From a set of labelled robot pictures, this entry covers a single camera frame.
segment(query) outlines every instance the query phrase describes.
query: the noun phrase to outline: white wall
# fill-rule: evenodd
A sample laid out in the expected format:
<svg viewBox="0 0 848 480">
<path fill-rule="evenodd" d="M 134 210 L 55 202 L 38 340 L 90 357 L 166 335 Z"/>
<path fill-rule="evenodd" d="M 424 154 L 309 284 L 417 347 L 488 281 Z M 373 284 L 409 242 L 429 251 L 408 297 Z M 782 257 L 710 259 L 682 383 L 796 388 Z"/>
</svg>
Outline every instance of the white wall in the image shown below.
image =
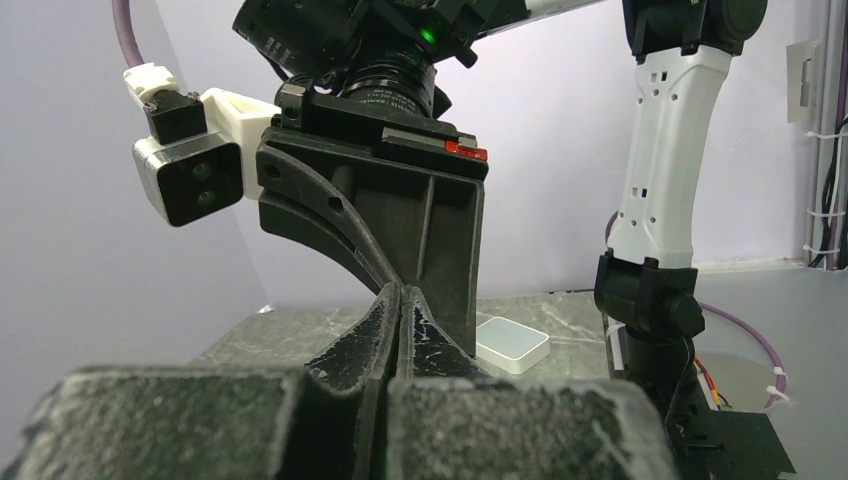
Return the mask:
<svg viewBox="0 0 848 480">
<path fill-rule="evenodd" d="M 192 88 L 272 98 L 273 74 L 230 31 L 240 0 L 158 3 Z M 785 122 L 784 48 L 800 40 L 797 11 L 821 4 L 770 2 L 763 28 L 734 61 L 703 164 L 698 262 L 800 255 L 812 153 L 799 127 Z M 475 50 L 473 69 L 448 61 L 437 78 L 454 102 L 444 119 L 476 134 L 490 152 L 479 293 L 591 287 L 604 224 L 619 203 L 634 116 L 621 4 L 544 20 Z M 237 216 L 275 304 L 370 297 L 320 255 L 262 233 L 254 206 L 240 206 Z"/>
<path fill-rule="evenodd" d="M 133 13 L 176 67 L 156 5 Z M 66 372 L 187 362 L 265 298 L 232 212 L 172 229 L 148 205 L 109 2 L 3 2 L 0 45 L 2 469 Z"/>
</svg>

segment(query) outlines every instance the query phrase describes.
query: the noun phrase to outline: white panel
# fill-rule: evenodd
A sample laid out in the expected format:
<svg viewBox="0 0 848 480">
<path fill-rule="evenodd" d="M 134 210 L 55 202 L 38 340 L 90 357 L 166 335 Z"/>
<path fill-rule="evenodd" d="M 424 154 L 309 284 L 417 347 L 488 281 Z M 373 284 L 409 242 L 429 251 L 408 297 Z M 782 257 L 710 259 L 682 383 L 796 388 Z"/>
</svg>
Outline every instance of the white panel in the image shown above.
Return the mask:
<svg viewBox="0 0 848 480">
<path fill-rule="evenodd" d="M 274 74 L 230 30 L 239 0 L 159 6 L 187 84 L 272 98 Z M 807 0 L 770 2 L 734 60 L 707 140 L 694 216 L 696 262 L 800 255 L 809 139 L 786 125 L 785 45 Z M 454 107 L 445 119 L 490 152 L 480 295 L 587 288 L 618 207 L 633 129 L 635 63 L 621 3 L 603 2 L 479 42 L 466 70 L 439 66 Z M 370 298 L 341 268 L 239 222 L 274 303 Z"/>
<path fill-rule="evenodd" d="M 147 203 L 109 2 L 3 7 L 0 467 L 66 372 L 187 362 L 266 303 L 232 212 L 174 229 Z M 176 72 L 156 5 L 133 16 Z"/>
<path fill-rule="evenodd" d="M 692 212 L 704 143 L 730 54 L 702 46 L 655 52 L 636 67 L 639 93 L 619 218 L 607 245 L 615 258 L 660 268 L 692 266 Z"/>
</svg>

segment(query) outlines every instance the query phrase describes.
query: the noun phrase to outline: black plastic housing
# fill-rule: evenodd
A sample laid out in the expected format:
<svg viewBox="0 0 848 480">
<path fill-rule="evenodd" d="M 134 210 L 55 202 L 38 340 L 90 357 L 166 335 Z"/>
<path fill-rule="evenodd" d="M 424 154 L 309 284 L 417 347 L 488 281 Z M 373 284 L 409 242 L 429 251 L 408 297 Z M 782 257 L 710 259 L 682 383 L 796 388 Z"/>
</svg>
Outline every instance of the black plastic housing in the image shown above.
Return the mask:
<svg viewBox="0 0 848 480">
<path fill-rule="evenodd" d="M 150 134 L 160 145 L 168 145 L 206 133 L 206 114 L 198 98 L 162 90 L 144 107 Z"/>
<path fill-rule="evenodd" d="M 445 332 L 473 354 L 488 165 L 445 148 L 470 136 L 315 92 L 297 128 L 286 120 L 257 150 L 263 230 L 329 256 L 374 292 L 389 282 L 420 287 Z"/>
<path fill-rule="evenodd" d="M 156 180 L 168 223 L 182 227 L 241 200 L 241 149 L 226 143 L 166 164 Z"/>
<path fill-rule="evenodd" d="M 663 269 L 656 260 L 637 265 L 602 255 L 595 304 L 606 315 L 658 338 L 694 337 L 704 316 L 693 297 L 698 270 Z"/>
<path fill-rule="evenodd" d="M 741 55 L 746 40 L 760 28 L 768 0 L 624 0 L 624 23 L 633 56 L 680 48 L 684 55 L 700 45 Z"/>
<path fill-rule="evenodd" d="M 418 45 L 389 40 L 372 37 L 363 42 L 342 96 L 432 117 L 436 69 Z"/>
<path fill-rule="evenodd" d="M 320 78 L 353 57 L 369 4 L 357 0 L 245 0 L 233 30 L 290 72 Z"/>
</svg>

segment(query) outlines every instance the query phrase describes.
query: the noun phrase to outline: black bracket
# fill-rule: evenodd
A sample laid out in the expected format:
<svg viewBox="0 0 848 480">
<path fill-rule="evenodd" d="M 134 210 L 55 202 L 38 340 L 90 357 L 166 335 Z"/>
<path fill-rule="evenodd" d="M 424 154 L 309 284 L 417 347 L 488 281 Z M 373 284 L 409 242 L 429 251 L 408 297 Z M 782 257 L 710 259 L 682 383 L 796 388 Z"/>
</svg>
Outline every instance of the black bracket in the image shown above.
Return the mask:
<svg viewBox="0 0 848 480">
<path fill-rule="evenodd" d="M 418 286 L 474 352 L 488 165 L 453 125 L 287 84 L 257 150 L 262 228 L 327 255 L 372 291 Z"/>
<path fill-rule="evenodd" d="M 698 271 L 661 269 L 655 260 L 637 265 L 601 256 L 595 304 L 601 312 L 655 338 L 692 338 L 704 331 L 704 314 L 693 296 Z"/>
<path fill-rule="evenodd" d="M 741 55 L 746 40 L 760 28 L 768 0 L 624 0 L 624 23 L 633 56 L 700 45 Z"/>
<path fill-rule="evenodd" d="M 608 318 L 604 317 L 604 329 L 608 328 Z M 670 343 L 648 344 L 630 328 L 620 329 L 611 337 L 618 339 L 624 368 L 616 369 L 613 343 L 608 339 L 610 378 L 638 384 L 655 408 L 667 405 L 673 389 L 668 384 L 679 378 L 680 359 L 686 352 L 674 351 Z M 645 382 L 649 370 L 653 382 Z M 672 416 L 687 451 L 675 457 L 680 478 L 773 480 L 781 478 L 782 472 L 795 472 L 768 415 L 712 410 L 694 369 L 684 382 Z"/>
</svg>

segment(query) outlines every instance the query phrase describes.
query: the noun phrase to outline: white cable tie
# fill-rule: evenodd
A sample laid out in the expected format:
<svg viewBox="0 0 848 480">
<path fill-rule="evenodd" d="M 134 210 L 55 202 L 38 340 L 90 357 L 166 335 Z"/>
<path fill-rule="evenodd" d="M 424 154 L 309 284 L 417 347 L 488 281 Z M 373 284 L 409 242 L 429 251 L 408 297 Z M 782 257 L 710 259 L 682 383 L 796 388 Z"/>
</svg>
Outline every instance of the white cable tie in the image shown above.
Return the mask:
<svg viewBox="0 0 848 480">
<path fill-rule="evenodd" d="M 833 217 L 844 217 L 845 212 L 834 212 L 834 213 L 821 213 L 814 212 L 812 210 L 807 210 L 807 213 L 816 218 L 833 218 Z"/>
<path fill-rule="evenodd" d="M 815 248 L 813 248 L 809 245 L 804 245 L 803 249 L 804 249 L 805 252 L 810 252 L 813 255 L 829 255 L 831 253 L 839 253 L 838 248 L 835 249 L 835 250 L 816 250 Z"/>
<path fill-rule="evenodd" d="M 769 385 L 768 387 L 766 387 L 766 391 L 768 393 L 772 394 L 772 395 L 777 395 L 778 397 L 783 399 L 786 403 L 792 405 L 792 399 L 789 398 L 789 396 L 786 395 L 785 393 L 778 390 L 777 387 L 775 387 L 774 385 Z"/>
<path fill-rule="evenodd" d="M 145 63 L 124 72 L 124 83 L 139 108 L 153 99 L 153 95 L 162 90 L 180 91 L 180 85 L 174 74 L 155 63 Z"/>
<path fill-rule="evenodd" d="M 836 135 L 822 135 L 822 134 L 816 133 L 816 132 L 807 132 L 806 136 L 811 137 L 811 138 L 818 138 L 819 140 L 835 140 L 837 138 L 848 137 L 848 132 L 839 133 L 839 134 L 836 134 Z"/>
<path fill-rule="evenodd" d="M 785 372 L 782 368 L 780 368 L 780 367 L 774 367 L 774 370 L 772 370 L 772 371 L 773 371 L 773 372 L 774 372 L 774 374 L 775 374 L 775 375 L 777 375 L 778 377 L 783 377 L 783 378 L 785 378 L 785 379 L 786 379 L 786 381 L 787 381 L 787 382 L 789 381 L 789 375 L 787 375 L 787 374 L 786 374 L 786 372 Z"/>
</svg>

